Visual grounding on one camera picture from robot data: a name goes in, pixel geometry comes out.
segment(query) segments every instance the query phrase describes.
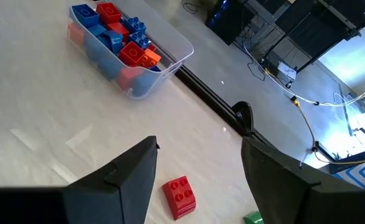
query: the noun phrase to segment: white table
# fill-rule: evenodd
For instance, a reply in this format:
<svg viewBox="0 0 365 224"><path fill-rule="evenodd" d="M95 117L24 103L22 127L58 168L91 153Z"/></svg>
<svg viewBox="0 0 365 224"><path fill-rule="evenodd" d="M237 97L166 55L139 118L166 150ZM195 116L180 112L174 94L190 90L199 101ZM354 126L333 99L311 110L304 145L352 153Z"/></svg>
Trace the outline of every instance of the white table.
<svg viewBox="0 0 365 224"><path fill-rule="evenodd" d="M161 186L182 175L197 208L179 223L240 223L256 210L242 138L177 78L145 100L123 96L66 40L65 5L0 1L0 186L67 185L156 135L147 223L174 222Z"/></svg>

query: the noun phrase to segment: floor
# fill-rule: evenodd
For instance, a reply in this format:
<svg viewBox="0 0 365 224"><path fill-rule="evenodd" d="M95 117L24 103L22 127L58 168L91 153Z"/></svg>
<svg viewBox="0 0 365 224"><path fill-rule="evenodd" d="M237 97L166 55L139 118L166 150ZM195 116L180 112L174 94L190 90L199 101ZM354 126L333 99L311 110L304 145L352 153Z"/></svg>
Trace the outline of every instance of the floor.
<svg viewBox="0 0 365 224"><path fill-rule="evenodd" d="M250 103L257 131L289 156L298 160L305 157L312 140L299 111L290 102L291 95L276 86L271 79L266 78L261 82L250 74L247 68L249 57L236 46L226 45L204 25L205 10L200 9L197 14L190 14L181 6L186 1L181 0L145 1L194 46L194 54L185 63L188 69L228 104L234 105L242 100ZM282 44L278 50L288 53L291 49L292 45L287 43ZM294 57L295 62L304 63L307 60L301 54ZM250 67L256 76L262 76L256 65ZM298 74L292 90L307 99L341 103L341 99L334 97L334 93L340 93L340 85L344 94L350 92L333 74L315 63ZM357 138L349 135L343 107L315 106L305 102L301 106L310 120L316 139L329 151L346 157L348 151L355 154L365 150L362 144L359 145ZM355 108L351 111L358 114ZM308 156L305 162L313 167L325 165L313 155Z"/></svg>
<svg viewBox="0 0 365 224"><path fill-rule="evenodd" d="M174 222L161 186L183 175L197 208L180 222L242 223L257 210L242 138L175 77L145 100L122 95L67 40L65 6L0 1L0 186L67 185L156 135L146 223Z"/></svg>

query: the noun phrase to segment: clear plastic container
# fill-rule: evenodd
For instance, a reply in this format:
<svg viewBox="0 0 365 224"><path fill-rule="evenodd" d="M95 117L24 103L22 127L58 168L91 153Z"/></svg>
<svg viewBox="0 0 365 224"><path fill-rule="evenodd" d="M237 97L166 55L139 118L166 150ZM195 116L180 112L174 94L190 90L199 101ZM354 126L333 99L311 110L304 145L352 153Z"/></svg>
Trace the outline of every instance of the clear plastic container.
<svg viewBox="0 0 365 224"><path fill-rule="evenodd" d="M129 67L125 65L111 50L105 47L102 42L89 32L87 28L81 25L72 10L72 6L87 4L95 11L97 4L103 2L112 2L120 10L123 18L138 17L140 21L145 23L145 35L156 46L157 49L155 52L161 56L161 60L157 65L160 71L156 72L143 67ZM67 7L69 19L67 29L68 38L74 38L76 41L72 42L88 56L88 61L96 66L107 79L115 83L130 98L142 99L147 97L153 90L159 88L169 79L183 65L185 60L194 53L191 43L162 19L143 0L113 0L89 3L69 0ZM78 29L82 33L82 36L76 37L74 34L74 37L71 37L71 29ZM100 58L92 60L86 48L87 42L90 43L91 48L93 46L95 47L96 55L100 55ZM122 84L123 80L121 81L121 77L126 74L135 77L133 81L130 80L129 85L124 85Z"/></svg>

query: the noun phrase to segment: gray floor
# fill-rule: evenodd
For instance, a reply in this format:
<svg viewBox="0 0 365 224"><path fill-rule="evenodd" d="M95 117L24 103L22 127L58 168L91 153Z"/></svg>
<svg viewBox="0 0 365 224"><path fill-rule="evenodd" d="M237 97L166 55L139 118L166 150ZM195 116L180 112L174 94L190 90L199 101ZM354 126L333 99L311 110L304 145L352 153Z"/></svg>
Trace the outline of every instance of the gray floor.
<svg viewBox="0 0 365 224"><path fill-rule="evenodd" d="M194 46L194 55L188 59L186 66L228 104L242 100L250 103L254 111L255 129L284 153L302 160L312 141L299 111L290 103L291 96L271 79L261 82L251 75L247 68L248 56L234 45L226 45L204 25L206 12L192 15L181 7L184 1L180 0L146 2ZM279 48L279 51L289 51L291 46L282 45ZM295 56L295 61L305 60L304 55ZM251 68L256 75L262 76L256 65ZM334 93L339 93L339 84L342 83L315 63L298 74L292 90L307 99L333 103ZM345 93L349 91L344 85L342 88ZM314 106L305 102L301 105L317 140L331 152L345 157L354 146L343 107ZM306 159L306 163L315 167L325 165L312 156Z"/></svg>

